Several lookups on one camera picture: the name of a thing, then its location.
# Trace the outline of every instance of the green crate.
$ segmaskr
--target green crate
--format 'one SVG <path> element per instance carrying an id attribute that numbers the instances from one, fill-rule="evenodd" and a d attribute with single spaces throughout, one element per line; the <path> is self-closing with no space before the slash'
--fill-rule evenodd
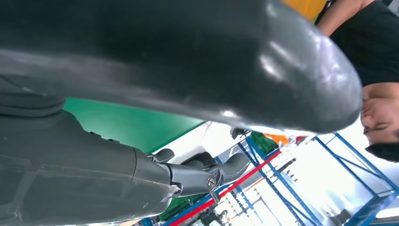
<path id="1" fill-rule="evenodd" d="M 269 139 L 263 135 L 263 133 L 252 132 L 251 138 L 258 145 L 259 149 L 265 154 L 269 154 L 274 151 L 279 145 L 272 139 Z"/>
<path id="2" fill-rule="evenodd" d="M 168 221 L 172 217 L 176 216 L 177 214 L 189 208 L 193 203 L 198 202 L 206 195 L 207 194 L 198 194 L 188 197 L 174 198 L 172 199 L 172 202 L 170 203 L 168 209 L 158 217 L 160 218 L 161 221 Z"/>

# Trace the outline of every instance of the yellow surface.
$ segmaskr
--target yellow surface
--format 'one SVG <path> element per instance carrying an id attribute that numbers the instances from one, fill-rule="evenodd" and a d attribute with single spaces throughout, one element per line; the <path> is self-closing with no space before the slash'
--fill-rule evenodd
<path id="1" fill-rule="evenodd" d="M 327 0 L 283 0 L 309 20 L 317 17 Z"/>

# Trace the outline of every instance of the man's arm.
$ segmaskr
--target man's arm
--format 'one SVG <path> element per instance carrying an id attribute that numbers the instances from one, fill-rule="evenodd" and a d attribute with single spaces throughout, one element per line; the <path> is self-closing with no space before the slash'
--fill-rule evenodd
<path id="1" fill-rule="evenodd" d="M 368 6 L 374 0 L 337 0 L 323 15 L 317 26 L 330 36 L 345 21 Z"/>

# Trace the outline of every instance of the red beam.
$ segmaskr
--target red beam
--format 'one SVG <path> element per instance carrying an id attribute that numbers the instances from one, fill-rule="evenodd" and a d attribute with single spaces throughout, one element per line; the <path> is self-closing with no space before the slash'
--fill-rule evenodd
<path id="1" fill-rule="evenodd" d="M 268 159 L 266 159 L 264 162 L 262 162 L 260 165 L 256 166 L 255 168 L 253 168 L 250 172 L 248 172 L 247 174 L 245 174 L 243 177 L 241 177 L 240 179 L 238 179 L 236 182 L 234 182 L 230 187 L 227 188 L 227 190 L 225 190 L 224 192 L 222 192 L 220 194 L 220 197 L 224 197 L 227 193 L 231 192 L 232 190 L 234 190 L 236 187 L 238 187 L 242 182 L 244 182 L 246 179 L 248 179 L 250 176 L 254 175 L 256 172 L 258 172 L 259 170 L 261 170 L 267 163 L 270 163 L 270 161 L 272 161 L 274 158 L 276 158 L 281 152 L 278 151 L 276 152 L 274 155 L 270 156 Z M 171 226 L 178 226 L 181 223 L 185 222 L 186 220 L 188 220 L 189 218 L 192 218 L 194 215 L 200 213 L 201 211 L 203 211 L 204 209 L 208 208 L 209 206 L 211 206 L 212 204 L 214 204 L 215 201 L 213 199 L 209 200 L 208 202 L 200 205 L 199 207 L 197 207 L 196 209 L 193 209 L 193 211 L 191 211 L 190 213 L 187 213 L 186 215 L 182 216 L 181 218 L 179 218 L 178 220 L 176 220 L 175 222 L 171 223 Z"/>

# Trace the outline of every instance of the blue metal frame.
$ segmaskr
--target blue metal frame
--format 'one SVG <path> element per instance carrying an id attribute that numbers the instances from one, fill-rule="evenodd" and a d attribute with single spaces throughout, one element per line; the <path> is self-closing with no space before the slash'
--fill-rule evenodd
<path id="1" fill-rule="evenodd" d="M 395 191 L 399 192 L 399 186 L 397 186 L 393 181 L 391 181 L 385 174 L 383 174 L 375 165 L 373 165 L 367 158 L 365 158 L 356 148 L 354 148 L 347 140 L 345 140 L 341 135 L 335 133 L 335 136 L 342 141 L 353 153 L 355 153 L 365 164 L 367 164 L 374 172 L 376 172 L 383 181 L 385 181 L 389 186 L 391 186 Z"/>
<path id="2" fill-rule="evenodd" d="M 151 218 L 144 218 L 141 220 L 143 226 L 153 226 Z"/>
<path id="3" fill-rule="evenodd" d="M 255 145 L 255 143 L 252 141 L 251 138 L 247 137 L 246 138 L 247 143 L 249 145 L 250 150 L 253 148 L 255 150 L 256 153 L 261 153 L 261 150 L 257 147 L 257 146 L 252 146 Z M 240 148 L 242 149 L 242 151 L 244 152 L 244 154 L 249 158 L 249 160 L 252 162 L 252 164 L 254 164 L 255 166 L 259 165 L 259 161 L 256 158 L 253 158 L 251 156 L 250 153 L 248 153 L 245 148 L 239 144 Z M 277 148 L 275 151 L 273 151 L 270 154 L 274 154 L 276 151 L 279 151 L 279 149 Z M 286 198 L 284 198 L 284 196 L 278 191 L 278 189 L 276 188 L 276 186 L 274 186 L 274 184 L 270 181 L 270 179 L 267 177 L 267 175 L 265 174 L 265 172 L 262 170 L 260 170 L 260 174 L 262 175 L 262 177 L 266 180 L 266 182 L 269 184 L 269 186 L 273 189 L 273 191 L 277 194 L 277 196 L 283 201 L 283 203 L 285 204 L 285 206 L 288 208 L 288 210 L 293 214 L 293 216 L 295 217 L 295 219 L 297 220 L 297 222 L 302 225 L 305 226 L 306 224 L 302 221 L 302 219 L 298 216 L 298 214 L 296 213 L 296 211 L 298 213 L 300 213 L 305 219 L 307 219 L 309 222 L 311 222 L 313 225 L 315 226 L 320 226 L 322 225 L 321 222 L 317 219 L 317 217 L 310 211 L 310 209 L 304 204 L 304 202 L 299 198 L 299 196 L 294 192 L 294 190 L 289 186 L 289 184 L 286 182 L 286 180 L 281 176 L 280 172 L 278 172 L 277 170 L 275 170 L 275 168 L 273 166 L 271 166 L 271 164 L 268 164 L 271 169 L 274 169 L 274 174 L 282 181 L 282 183 L 286 186 L 288 186 L 288 190 L 292 193 L 292 195 L 298 200 L 298 202 L 301 204 L 301 206 L 305 209 L 305 211 L 309 214 L 309 216 L 311 217 L 311 219 L 306 216 L 304 213 L 302 213 L 297 207 L 295 207 L 293 204 L 291 204 Z"/>
<path id="4" fill-rule="evenodd" d="M 335 137 L 342 141 L 354 154 L 356 154 L 366 165 L 368 165 L 374 172 L 359 166 L 358 164 L 351 162 L 348 159 L 345 159 L 331 151 L 331 149 L 327 146 L 327 144 L 323 143 L 318 137 L 315 137 L 315 140 L 324 147 L 327 152 L 329 152 L 345 169 L 348 170 L 352 176 L 359 181 L 372 195 L 373 197 L 362 207 L 360 210 L 355 213 L 349 221 L 345 224 L 347 226 L 368 226 L 370 225 L 379 211 L 387 208 L 399 195 L 399 187 L 393 183 L 386 175 L 384 175 L 376 166 L 374 166 L 366 157 L 364 157 L 358 150 L 356 150 L 347 140 L 345 140 L 341 135 L 335 133 Z M 363 180 L 361 180 L 346 164 L 345 162 L 356 166 L 365 172 L 368 172 L 377 178 L 383 180 L 387 183 L 392 189 L 389 189 L 384 192 L 375 193 Z M 389 195 L 379 196 L 383 193 L 391 192 Z"/>
<path id="5" fill-rule="evenodd" d="M 272 212 L 272 210 L 269 208 L 269 205 L 267 205 L 267 203 L 263 200 L 263 198 L 262 198 L 262 196 L 261 196 L 261 194 L 258 192 L 258 190 L 256 189 L 256 188 L 254 188 L 254 191 L 259 195 L 259 199 L 258 199 L 258 201 L 256 201 L 255 203 L 257 203 L 257 202 L 262 202 L 263 203 L 263 205 L 269 210 L 269 212 L 271 213 L 271 215 L 274 217 L 274 219 L 276 219 L 276 221 L 277 221 L 277 223 L 280 225 L 280 226 L 282 226 L 282 224 L 280 223 L 280 221 L 279 221 L 279 219 L 276 217 L 276 215 L 274 215 L 274 213 Z"/>
<path id="6" fill-rule="evenodd" d="M 311 209 L 309 209 L 309 207 L 303 202 L 303 200 L 299 197 L 299 195 L 293 190 L 293 188 L 289 185 L 289 183 L 284 179 L 284 177 L 281 175 L 281 173 L 278 170 L 276 170 L 276 168 L 274 168 L 270 163 L 268 164 L 268 166 L 273 171 L 274 175 L 276 175 L 276 177 L 282 182 L 282 184 L 288 189 L 288 191 L 298 201 L 299 205 L 302 206 L 302 208 L 306 211 L 306 213 L 309 215 L 309 217 L 311 217 L 312 220 L 310 220 L 310 222 L 312 222 L 312 224 L 314 224 L 314 225 L 322 225 L 322 223 L 319 221 L 317 216 L 314 215 L 314 213 L 311 211 Z"/>
<path id="7" fill-rule="evenodd" d="M 255 142 L 250 138 L 247 137 L 246 141 L 249 145 L 249 149 L 255 150 L 255 153 L 257 153 L 259 156 L 265 156 L 264 153 L 258 148 L 258 146 L 255 144 Z M 295 211 L 292 209 L 294 208 L 297 212 L 299 212 L 304 218 L 306 218 L 308 221 L 310 221 L 313 225 L 316 226 L 320 226 L 322 225 L 322 223 L 319 221 L 319 219 L 316 217 L 316 215 L 309 209 L 309 207 L 303 202 L 303 200 L 299 197 L 299 195 L 292 189 L 292 187 L 288 184 L 288 182 L 283 178 L 283 176 L 280 174 L 280 172 L 278 170 L 276 170 L 270 163 L 268 163 L 269 167 L 271 168 L 271 170 L 273 171 L 273 173 L 276 175 L 276 177 L 282 182 L 282 184 L 288 189 L 288 191 L 293 195 L 293 197 L 298 201 L 298 203 L 302 206 L 302 208 L 306 211 L 306 213 L 308 214 L 305 215 L 304 213 L 302 213 L 297 207 L 295 207 L 293 204 L 291 204 L 290 202 L 288 202 L 288 200 L 286 198 L 284 198 L 281 193 L 276 189 L 276 187 L 273 185 L 273 183 L 267 178 L 266 174 L 264 174 L 262 171 L 261 174 L 262 176 L 267 179 L 266 182 L 272 187 L 272 189 L 277 193 L 277 195 L 279 196 L 279 198 L 284 202 L 284 204 L 287 206 L 287 208 L 290 210 L 291 213 L 295 213 Z M 298 222 L 301 225 L 305 225 L 303 223 L 303 221 L 300 219 L 300 217 L 295 213 L 294 217 L 298 220 Z"/>
<path id="8" fill-rule="evenodd" d="M 341 159 L 340 156 L 336 155 L 333 151 L 331 151 L 331 149 L 323 143 L 323 141 L 320 140 L 320 138 L 315 137 L 315 140 L 321 144 L 321 146 L 323 146 L 323 148 L 330 153 L 330 155 L 332 155 L 335 160 L 337 160 L 359 183 L 361 183 L 363 185 L 363 187 L 372 195 L 376 195 L 376 193 L 362 180 L 360 179 L 360 177 L 358 175 L 356 175 L 355 172 L 353 172 L 353 170 L 351 170 Z"/>
<path id="9" fill-rule="evenodd" d="M 259 221 L 263 224 L 262 219 L 259 217 L 258 212 L 255 210 L 254 205 L 248 200 L 248 198 L 245 196 L 245 193 L 242 191 L 242 189 L 238 186 L 236 188 L 237 192 L 242 196 L 242 198 L 245 200 L 245 202 L 248 204 L 248 208 L 252 209 L 255 213 L 255 215 L 258 217 Z"/>

